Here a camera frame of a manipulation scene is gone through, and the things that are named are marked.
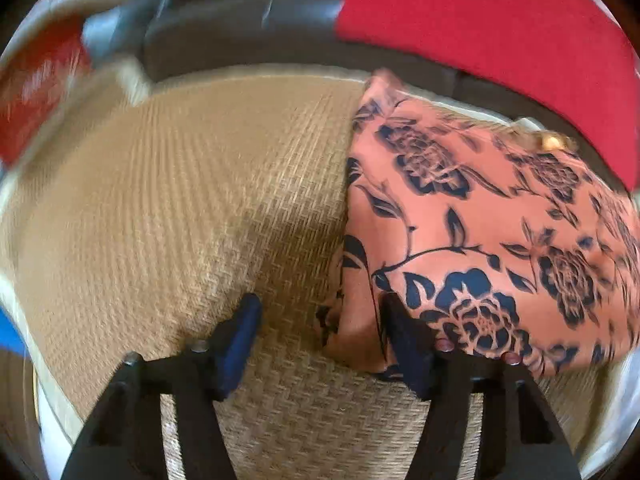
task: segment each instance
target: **black flower pattern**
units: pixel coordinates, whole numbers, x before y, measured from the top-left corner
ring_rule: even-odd
[[[580,186],[580,178],[566,164],[560,162],[553,153],[533,155],[508,155],[517,165],[528,164],[533,176],[547,186],[551,195],[560,202],[574,203],[574,190]]]
[[[636,240],[629,227],[625,224],[622,219],[622,216],[616,216],[616,224],[618,225],[618,231],[620,232],[620,237],[622,241],[625,243],[626,254],[629,258],[629,263],[631,267],[632,274],[634,278],[638,279],[638,240]]]
[[[381,104],[375,99],[370,99],[356,112],[356,115],[353,117],[353,121],[351,121],[351,129],[354,133],[359,134],[364,129],[366,123],[372,121],[376,117],[380,117],[381,115]]]
[[[591,353],[591,364],[597,365],[604,361],[606,357],[605,351],[602,349],[602,343],[598,340],[593,346],[593,352]]]
[[[550,247],[548,255],[538,259],[540,281],[552,298],[567,326],[576,328],[584,322],[585,313],[598,323],[593,313],[596,288],[590,268],[581,251],[561,251]]]
[[[525,357],[532,352],[529,334],[518,329],[520,318],[512,296],[495,292],[480,269],[452,272],[438,292],[434,306],[420,319],[439,325],[442,331],[465,351],[498,358],[515,351]]]
[[[396,163],[418,193],[443,192],[466,198],[469,182],[453,154],[427,134],[415,130],[410,124],[396,127],[384,124],[378,134],[399,153]]]
[[[322,331],[322,346],[326,346],[329,341],[330,334],[338,333],[340,317],[337,315],[336,310],[331,310],[328,306],[321,305],[316,310],[316,320]]]

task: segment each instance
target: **dark leather couch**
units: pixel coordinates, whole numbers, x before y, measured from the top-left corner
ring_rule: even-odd
[[[85,44],[100,64],[133,54],[154,81],[240,64],[386,67],[405,82],[514,120],[532,117],[573,137],[585,160],[612,187],[622,184],[578,130],[536,101],[428,59],[334,33],[343,0],[131,0],[87,21]]]

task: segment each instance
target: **clamp jaw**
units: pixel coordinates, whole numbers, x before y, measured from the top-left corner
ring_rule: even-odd
[[[474,393],[484,403],[475,480],[580,480],[558,420],[517,354],[494,360],[437,340],[397,294],[384,295],[381,314],[402,380],[431,401],[406,480],[455,480]]]
[[[129,352],[71,452],[62,480],[168,480],[160,395],[175,399],[189,480],[235,480],[213,400],[238,387],[260,325],[262,305],[245,294],[233,317],[176,356],[145,361]]]

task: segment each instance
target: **red blanket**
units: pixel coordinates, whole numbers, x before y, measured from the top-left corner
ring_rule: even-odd
[[[51,23],[0,77],[0,160],[12,165],[65,98],[72,81],[89,72],[82,19]]]
[[[337,33],[530,96],[571,121],[625,186],[635,187],[633,48],[591,0],[345,0]]]

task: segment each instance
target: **woven mat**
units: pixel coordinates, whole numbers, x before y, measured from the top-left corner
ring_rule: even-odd
[[[361,94],[317,75],[206,78],[87,125],[79,142],[57,137],[66,155],[46,193],[6,205],[0,264],[81,417],[124,352],[172,354],[254,290],[264,323],[240,388],[216,405],[238,477],[404,478],[428,404],[323,358],[312,331]],[[578,452],[607,369],[542,382]],[[480,417],[474,398],[459,478],[473,476]],[[179,452],[175,435],[166,445]]]
[[[150,88],[133,59],[123,59],[77,82],[0,186],[0,302],[28,346],[47,400],[65,433],[73,439],[82,428],[82,421],[47,367],[15,293],[24,228],[37,214],[41,197],[55,182],[66,158],[112,113],[146,99]]]

